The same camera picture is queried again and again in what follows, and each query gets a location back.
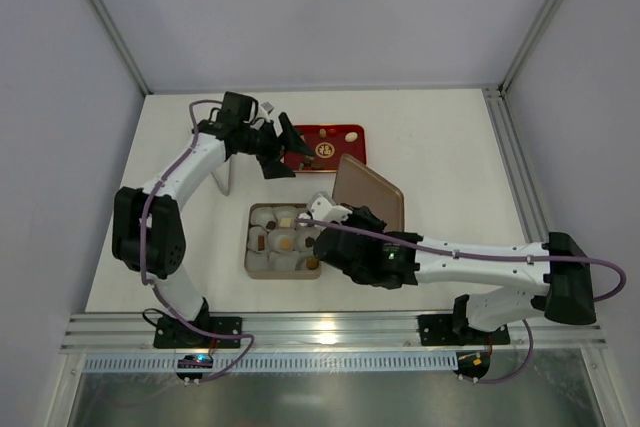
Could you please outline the gold tin lid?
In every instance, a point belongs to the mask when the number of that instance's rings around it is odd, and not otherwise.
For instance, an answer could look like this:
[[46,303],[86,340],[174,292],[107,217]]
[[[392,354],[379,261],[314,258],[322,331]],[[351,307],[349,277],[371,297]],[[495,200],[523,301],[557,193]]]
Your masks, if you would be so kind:
[[368,207],[387,230],[405,230],[403,192],[352,155],[340,158],[332,198],[352,207]]

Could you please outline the tan round chocolate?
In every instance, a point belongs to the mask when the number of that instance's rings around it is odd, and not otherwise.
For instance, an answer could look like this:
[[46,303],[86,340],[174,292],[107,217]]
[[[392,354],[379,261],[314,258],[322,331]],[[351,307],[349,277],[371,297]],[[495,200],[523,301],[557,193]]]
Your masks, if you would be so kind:
[[315,258],[309,258],[306,261],[306,268],[308,270],[316,270],[320,265],[320,262]]

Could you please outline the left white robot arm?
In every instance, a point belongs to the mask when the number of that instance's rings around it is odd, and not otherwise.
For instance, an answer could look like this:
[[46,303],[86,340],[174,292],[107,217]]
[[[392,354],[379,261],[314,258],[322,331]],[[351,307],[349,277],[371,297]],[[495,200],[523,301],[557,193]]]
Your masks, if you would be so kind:
[[312,155],[312,149],[284,112],[257,99],[227,92],[222,99],[200,99],[188,110],[207,106],[210,114],[191,120],[191,138],[183,152],[139,188],[122,187],[114,198],[112,254],[139,274],[168,314],[187,331],[222,342],[240,342],[242,333],[224,334],[210,326],[206,299],[183,265],[186,237],[182,208],[201,183],[236,154],[254,157],[265,179],[291,178],[282,159],[287,153]]

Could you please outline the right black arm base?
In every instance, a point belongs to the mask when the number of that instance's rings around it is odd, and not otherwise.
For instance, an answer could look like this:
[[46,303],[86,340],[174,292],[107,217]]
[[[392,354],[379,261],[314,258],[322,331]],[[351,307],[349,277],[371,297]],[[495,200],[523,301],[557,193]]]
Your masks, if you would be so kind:
[[489,343],[502,346],[510,344],[505,325],[491,332],[483,332],[469,326],[467,312],[470,296],[457,297],[451,313],[422,314],[417,317],[418,334],[422,346],[468,346]]

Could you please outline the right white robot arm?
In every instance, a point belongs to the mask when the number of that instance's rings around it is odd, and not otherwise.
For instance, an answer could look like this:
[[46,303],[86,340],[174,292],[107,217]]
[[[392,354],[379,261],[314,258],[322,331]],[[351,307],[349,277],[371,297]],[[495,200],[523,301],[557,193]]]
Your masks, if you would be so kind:
[[309,216],[321,230],[315,257],[358,285],[491,286],[489,293],[455,298],[452,330],[461,340],[536,317],[571,326],[596,321],[589,262],[566,233],[552,232],[547,241],[526,245],[473,246],[387,231],[366,207],[314,202]]

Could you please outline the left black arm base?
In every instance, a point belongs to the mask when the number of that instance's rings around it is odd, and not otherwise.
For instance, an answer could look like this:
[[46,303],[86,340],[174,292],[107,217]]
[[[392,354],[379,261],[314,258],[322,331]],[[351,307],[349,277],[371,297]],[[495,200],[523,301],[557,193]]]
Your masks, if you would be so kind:
[[186,327],[169,313],[157,311],[157,320],[143,318],[155,328],[153,347],[156,349],[235,349],[239,348],[243,333],[243,319],[239,316],[213,314],[206,300],[193,321]]

